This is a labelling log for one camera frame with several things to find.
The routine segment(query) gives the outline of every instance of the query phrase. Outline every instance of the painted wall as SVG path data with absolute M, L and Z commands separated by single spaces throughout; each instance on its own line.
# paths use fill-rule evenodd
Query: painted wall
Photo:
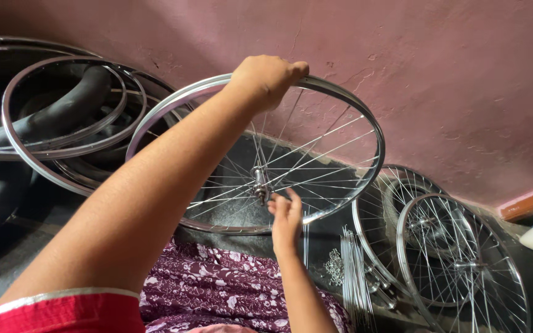
M 368 104 L 386 162 L 491 206 L 533 189 L 533 1 L 0 0 L 0 34 L 84 47 L 176 87 L 248 55 L 307 60 Z

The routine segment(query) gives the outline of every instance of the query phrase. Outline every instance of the concrete floor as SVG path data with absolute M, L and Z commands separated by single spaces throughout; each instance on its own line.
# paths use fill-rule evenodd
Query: concrete floor
M 24 204 L 16 213 L 18 218 L 10 219 L 10 222 L 0 229 L 0 295 L 67 222 L 83 200 L 83 197 L 63 190 L 43 178 L 35 182 Z M 493 216 L 482 213 L 497 230 L 517 263 L 528 294 L 533 331 L 533 251 L 519 244 L 510 233 L 500 227 Z M 333 248 L 339 249 L 342 227 L 352 227 L 352 223 L 350 208 L 343 208 L 336 214 L 310 225 L 310 275 L 317 286 L 330 291 L 338 298 L 342 294 L 341 288 L 330 285 L 330 277 L 324 270 L 324 263 L 329 260 L 329 253 Z M 181 242 L 194 241 L 274 258 L 270 236 L 226 236 L 178 228 L 175 237 Z M 377 299 L 374 299 L 374 303 L 381 304 Z M 403 297 L 399 297 L 399 305 L 395 311 L 390 312 L 376 306 L 375 320 L 379 332 L 407 332 L 425 326 L 425 321 Z

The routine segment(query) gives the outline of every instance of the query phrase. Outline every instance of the red sleeve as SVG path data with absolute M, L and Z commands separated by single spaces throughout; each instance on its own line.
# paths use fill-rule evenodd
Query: red sleeve
M 83 288 L 56 291 L 0 305 L 0 332 L 143 333 L 132 291 Z

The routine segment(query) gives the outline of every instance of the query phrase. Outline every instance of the bicycle wheel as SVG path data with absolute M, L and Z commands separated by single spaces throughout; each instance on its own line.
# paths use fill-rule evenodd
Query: bicycle wheel
M 461 202 L 443 194 L 415 198 L 400 215 L 396 238 L 400 270 L 434 331 L 529 332 L 514 262 L 490 226 Z
M 127 159 L 141 136 L 165 113 L 219 92 L 231 74 L 185 87 L 144 117 L 129 144 Z M 315 116 L 311 110 L 329 110 Z M 270 233 L 272 216 L 264 202 L 292 187 L 303 201 L 307 224 L 351 202 L 379 172 L 384 138 L 355 95 L 307 76 L 292 87 L 277 110 L 256 116 L 229 150 L 181 224 L 199 231 L 235 235 Z
M 409 294 L 396 253 L 396 227 L 405 205 L 427 193 L 446 194 L 426 176 L 404 166 L 382 166 L 375 182 L 353 201 L 353 223 L 361 245 L 381 274 Z

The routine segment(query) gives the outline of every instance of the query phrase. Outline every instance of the floral fabric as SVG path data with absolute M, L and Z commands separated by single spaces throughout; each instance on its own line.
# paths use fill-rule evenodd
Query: floral fabric
M 342 306 L 319 292 L 339 332 L 348 333 Z M 218 323 L 291 332 L 276 261 L 195 243 L 166 246 L 145 280 L 139 309 L 147 333 Z

